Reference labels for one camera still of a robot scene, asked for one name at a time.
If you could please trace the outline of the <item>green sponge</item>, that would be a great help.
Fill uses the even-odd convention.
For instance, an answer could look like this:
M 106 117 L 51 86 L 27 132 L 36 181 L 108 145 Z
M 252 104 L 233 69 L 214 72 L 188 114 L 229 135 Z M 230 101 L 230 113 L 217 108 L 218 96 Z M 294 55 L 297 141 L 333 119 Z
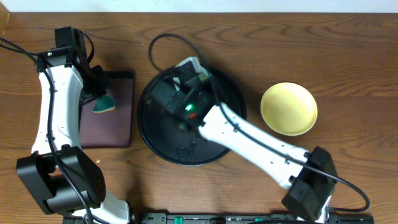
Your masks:
M 108 95 L 103 95 L 96 99 L 93 112 L 105 113 L 107 111 L 112 111 L 114 109 L 115 109 L 114 100 Z

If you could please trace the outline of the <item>yellow plate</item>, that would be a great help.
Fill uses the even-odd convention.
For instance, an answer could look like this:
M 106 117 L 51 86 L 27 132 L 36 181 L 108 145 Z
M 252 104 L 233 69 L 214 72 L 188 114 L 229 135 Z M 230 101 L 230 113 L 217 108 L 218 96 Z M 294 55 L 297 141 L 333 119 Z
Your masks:
M 261 98 L 261 115 L 273 131 L 298 136 L 313 128 L 318 106 L 313 95 L 303 86 L 282 82 L 268 88 Z

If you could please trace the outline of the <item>mint green plate top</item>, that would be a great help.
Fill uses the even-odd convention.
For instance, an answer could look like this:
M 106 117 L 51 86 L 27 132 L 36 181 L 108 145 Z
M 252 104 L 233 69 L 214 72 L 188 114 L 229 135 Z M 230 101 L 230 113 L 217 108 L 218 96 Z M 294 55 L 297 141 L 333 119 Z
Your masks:
M 180 91 L 181 87 L 180 87 L 180 80 L 178 77 L 173 77 L 172 78 L 173 83 L 174 83 L 174 87 L 177 91 Z

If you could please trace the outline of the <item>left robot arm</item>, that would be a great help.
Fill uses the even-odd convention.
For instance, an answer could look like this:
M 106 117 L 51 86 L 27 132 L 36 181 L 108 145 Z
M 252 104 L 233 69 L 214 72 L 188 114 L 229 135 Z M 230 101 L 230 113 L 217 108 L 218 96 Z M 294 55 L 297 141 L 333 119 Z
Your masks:
M 79 105 L 84 78 L 91 73 L 78 47 L 39 53 L 42 88 L 37 137 L 28 157 L 17 160 L 17 175 L 47 215 L 83 223 L 130 223 L 129 205 L 111 195 L 101 169 L 81 149 Z

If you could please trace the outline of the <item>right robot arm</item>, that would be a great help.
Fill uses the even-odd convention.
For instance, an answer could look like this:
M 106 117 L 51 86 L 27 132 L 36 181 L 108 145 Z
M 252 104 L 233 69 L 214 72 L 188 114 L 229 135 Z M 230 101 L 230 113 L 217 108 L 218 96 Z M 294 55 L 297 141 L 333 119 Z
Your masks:
M 236 82 L 211 69 L 215 84 L 169 68 L 144 90 L 139 129 L 150 149 L 166 161 L 185 166 L 216 161 L 234 151 L 287 191 L 282 204 L 298 220 L 324 223 L 335 189 L 331 155 L 309 152 L 250 124 Z

